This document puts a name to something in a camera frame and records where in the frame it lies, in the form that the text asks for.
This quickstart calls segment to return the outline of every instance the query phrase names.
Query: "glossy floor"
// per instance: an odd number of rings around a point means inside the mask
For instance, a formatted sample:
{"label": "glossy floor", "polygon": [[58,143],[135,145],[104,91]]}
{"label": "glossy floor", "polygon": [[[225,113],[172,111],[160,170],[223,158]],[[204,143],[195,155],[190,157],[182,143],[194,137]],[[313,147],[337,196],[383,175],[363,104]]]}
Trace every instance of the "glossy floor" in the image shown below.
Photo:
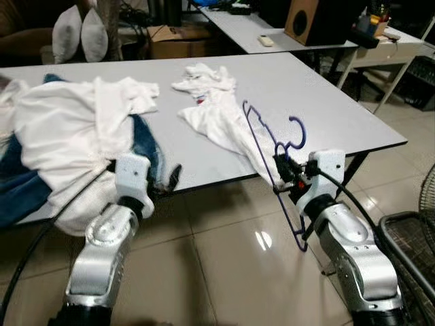
{"label": "glossy floor", "polygon": [[[377,115],[409,139],[370,154],[349,184],[379,220],[417,209],[419,186],[435,161],[435,113],[393,99]],[[0,234],[0,295],[36,231]],[[332,283],[320,274],[327,257],[315,238],[310,244],[305,254],[296,248],[261,179],[166,199],[133,243],[112,325],[351,325]],[[43,241],[18,284],[7,326],[47,325],[62,304],[80,245],[60,232]]]}

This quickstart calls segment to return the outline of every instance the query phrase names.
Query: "white desk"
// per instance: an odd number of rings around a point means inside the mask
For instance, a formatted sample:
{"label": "white desk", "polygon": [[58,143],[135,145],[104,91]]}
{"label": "white desk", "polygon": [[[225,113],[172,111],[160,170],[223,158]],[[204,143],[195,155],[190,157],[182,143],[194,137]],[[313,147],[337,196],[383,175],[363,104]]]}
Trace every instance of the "white desk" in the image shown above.
{"label": "white desk", "polygon": [[373,113],[376,112],[376,110],[381,107],[381,105],[383,105],[389,98],[397,83],[400,81],[400,78],[408,69],[408,66],[413,61],[414,57],[418,55],[419,50],[424,43],[422,40],[398,31],[397,29],[393,29],[392,27],[387,27],[385,31],[391,34],[399,35],[400,39],[396,43],[392,43],[390,41],[383,43],[379,42],[375,49],[368,50],[364,48],[358,48],[347,58],[344,58],[343,62],[347,62],[347,67],[341,75],[337,85],[338,88],[343,86],[347,75],[352,68],[397,64],[402,65],[401,70],[391,82],[387,92]]}
{"label": "white desk", "polygon": [[130,76],[158,83],[158,112],[144,116],[162,147],[167,166],[183,165],[177,187],[180,191],[256,174],[247,158],[214,145],[177,117],[180,109],[195,102],[188,94],[173,90],[171,83],[181,79],[186,65],[196,62],[212,69],[226,66],[237,79],[240,104],[247,99],[255,106],[278,140],[290,140],[295,129],[293,137],[299,137],[299,128],[292,129],[288,116],[300,117],[307,129],[307,142],[303,149],[292,152],[297,162],[307,161],[311,151],[343,149],[348,156],[360,158],[355,159],[353,168],[348,168],[349,178],[368,152],[406,143],[404,137],[290,53],[46,65],[0,69],[0,74],[26,80],[30,86],[39,85],[46,73],[75,82],[96,76],[115,82]]}
{"label": "white desk", "polygon": [[[200,8],[200,11],[248,54],[357,47],[350,41],[335,46],[304,46],[286,35],[284,29],[274,29],[256,14],[231,15],[228,12],[210,11],[206,7]],[[269,36],[275,45],[263,46],[258,41],[260,35]]]}

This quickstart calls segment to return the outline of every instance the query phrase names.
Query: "wooden speaker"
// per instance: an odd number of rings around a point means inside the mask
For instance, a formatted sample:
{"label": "wooden speaker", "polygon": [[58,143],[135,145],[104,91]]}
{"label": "wooden speaker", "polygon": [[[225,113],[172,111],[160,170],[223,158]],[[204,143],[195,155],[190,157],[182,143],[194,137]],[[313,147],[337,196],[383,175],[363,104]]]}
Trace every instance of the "wooden speaker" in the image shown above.
{"label": "wooden speaker", "polygon": [[285,33],[306,46],[346,42],[364,0],[292,0]]}

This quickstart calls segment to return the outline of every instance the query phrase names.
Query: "electronic equipment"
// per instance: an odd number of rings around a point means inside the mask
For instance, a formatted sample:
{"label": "electronic equipment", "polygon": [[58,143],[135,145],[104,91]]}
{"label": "electronic equipment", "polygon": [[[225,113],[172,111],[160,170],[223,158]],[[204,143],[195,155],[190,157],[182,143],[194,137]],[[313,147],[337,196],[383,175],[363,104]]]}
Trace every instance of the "electronic equipment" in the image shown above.
{"label": "electronic equipment", "polygon": [[269,37],[269,36],[267,36],[267,35],[260,35],[259,37],[258,37],[258,41],[260,41],[260,43],[263,45],[263,46],[266,46],[266,47],[271,47],[271,46],[274,46],[274,42],[272,41],[272,39]]}
{"label": "electronic equipment", "polygon": [[259,17],[276,29],[283,29],[292,0],[261,0]]}
{"label": "electronic equipment", "polygon": [[435,60],[416,56],[394,92],[422,111],[435,110]]}
{"label": "electronic equipment", "polygon": [[292,0],[285,33],[306,46],[344,44],[364,0]]}

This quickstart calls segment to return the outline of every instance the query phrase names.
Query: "desk leg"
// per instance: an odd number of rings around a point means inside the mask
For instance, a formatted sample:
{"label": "desk leg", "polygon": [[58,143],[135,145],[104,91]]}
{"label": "desk leg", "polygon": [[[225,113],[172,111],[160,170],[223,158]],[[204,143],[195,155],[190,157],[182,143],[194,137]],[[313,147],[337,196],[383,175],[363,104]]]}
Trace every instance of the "desk leg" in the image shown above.
{"label": "desk leg", "polygon": [[357,50],[353,51],[353,54],[352,54],[352,57],[351,57],[349,64],[347,65],[347,67],[343,71],[343,73],[341,74],[340,80],[338,81],[338,84],[337,84],[337,88],[339,88],[339,89],[341,89],[343,87],[343,84],[345,83],[347,75],[349,74],[350,70],[352,69],[353,61],[356,58],[356,52],[357,52]]}
{"label": "desk leg", "polygon": [[[353,158],[351,164],[349,164],[349,166],[347,167],[347,169],[345,171],[345,177],[343,179],[344,186],[346,186],[349,183],[349,181],[353,178],[356,171],[360,168],[362,162],[366,159],[367,155],[368,155],[368,152],[359,153]],[[341,190],[337,190],[337,197],[340,193],[341,193]]]}
{"label": "desk leg", "polygon": [[385,95],[383,96],[381,102],[379,102],[378,106],[376,107],[376,109],[373,111],[373,114],[376,113],[376,111],[379,110],[379,107],[381,107],[382,105],[385,104],[385,102],[387,102],[387,99],[389,98],[389,96],[392,94],[394,88],[397,86],[398,82],[400,81],[400,78],[402,78],[403,74],[405,73],[405,71],[408,69],[409,65],[411,64],[412,60],[408,61],[407,63],[405,63],[403,65],[403,67],[401,68],[401,70],[399,70],[396,78],[394,78],[394,81],[391,83],[391,86],[388,88],[387,92],[385,92]]}
{"label": "desk leg", "polygon": [[338,64],[340,63],[340,61],[344,55],[345,55],[345,49],[339,48],[335,54],[334,61],[332,61],[332,66],[329,69],[329,73],[328,73],[329,80],[332,79],[332,76],[335,74],[337,67],[338,67]]}
{"label": "desk leg", "polygon": [[314,71],[320,74],[320,53],[318,51],[314,51]]}

